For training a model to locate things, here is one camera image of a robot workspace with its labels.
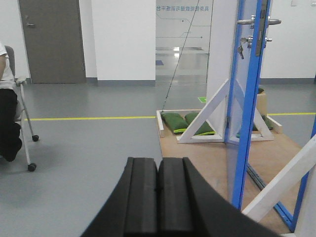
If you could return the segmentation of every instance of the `door handle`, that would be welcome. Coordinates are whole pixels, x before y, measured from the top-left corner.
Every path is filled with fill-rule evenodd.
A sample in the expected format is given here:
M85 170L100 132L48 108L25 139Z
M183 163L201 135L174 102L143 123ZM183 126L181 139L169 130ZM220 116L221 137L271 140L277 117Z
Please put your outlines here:
M35 27L35 24L30 24L30 23L26 23L26 25L30 28L34 28Z
M237 24L239 25L250 25L250 28L253 29L255 24L255 15L251 16L250 20L237 20Z
M281 24L282 21L280 19L270 19L270 16L268 16L268 23L269 25L278 25Z

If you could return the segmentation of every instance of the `lever door handle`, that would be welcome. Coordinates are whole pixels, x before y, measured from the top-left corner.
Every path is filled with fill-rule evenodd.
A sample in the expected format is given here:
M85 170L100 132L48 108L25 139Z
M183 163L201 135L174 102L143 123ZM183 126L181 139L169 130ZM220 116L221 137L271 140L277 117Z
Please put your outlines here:
M31 27L31 28L34 28L34 27L35 27L35 24L26 23L26 25L27 25L28 27Z
M253 23L252 20L237 20L237 24L240 25L251 25Z
M281 20L279 19L269 19L269 25L278 25L278 24L281 24Z

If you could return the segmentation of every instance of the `door lock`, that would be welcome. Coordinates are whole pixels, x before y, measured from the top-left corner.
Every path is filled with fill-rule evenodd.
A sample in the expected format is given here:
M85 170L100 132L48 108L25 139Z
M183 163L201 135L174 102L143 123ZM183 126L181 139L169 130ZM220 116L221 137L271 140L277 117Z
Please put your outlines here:
M267 42L272 42L272 38L267 38L265 39L265 47L267 46Z
M251 46L252 46L252 41L253 41L253 36L248 36L248 38L245 38L245 37L242 37L241 39L240 39L240 43L241 44L244 44L244 43L248 43L247 44L247 48L251 48Z

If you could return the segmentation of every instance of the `chair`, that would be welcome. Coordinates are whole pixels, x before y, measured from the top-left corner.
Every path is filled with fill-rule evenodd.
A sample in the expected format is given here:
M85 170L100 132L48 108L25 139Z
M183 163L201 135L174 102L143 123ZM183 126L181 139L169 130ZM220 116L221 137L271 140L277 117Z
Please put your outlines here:
M13 76L15 76L15 59L14 59L14 50L12 47L10 46L5 46L6 52L9 56L9 62L10 62L10 68L12 70ZM30 154L29 154L29 149L28 149L28 145L26 142L26 138L25 138L25 134L24 134L24 114L26 115L28 124L29 124L29 128L32 134L32 140L34 142L37 142L39 140L39 136L35 135L32 129L32 125L31 125L31 121L30 121L30 117L29 117L29 113L27 111L26 108L26 103L25 103L25 98L24 98L24 90L23 90L23 84L26 81L26 77L19 77L15 83L18 87L20 87L21 89L21 102L18 100L18 104L16 107L16 115L15 115L15 122L19 122L21 125L21 135L22 135L22 141L23 141L23 146L25 149L25 153L26 153L26 159L27 159L27 163L28 163L28 170L30 172L35 171L36 169L36 164L35 163L31 163L30 160Z

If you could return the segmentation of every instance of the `gray door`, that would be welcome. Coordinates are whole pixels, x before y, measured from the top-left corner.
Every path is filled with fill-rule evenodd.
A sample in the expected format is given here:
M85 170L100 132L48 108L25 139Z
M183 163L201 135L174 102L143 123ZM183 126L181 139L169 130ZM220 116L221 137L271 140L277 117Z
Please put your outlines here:
M19 0L33 83L85 82L78 0Z

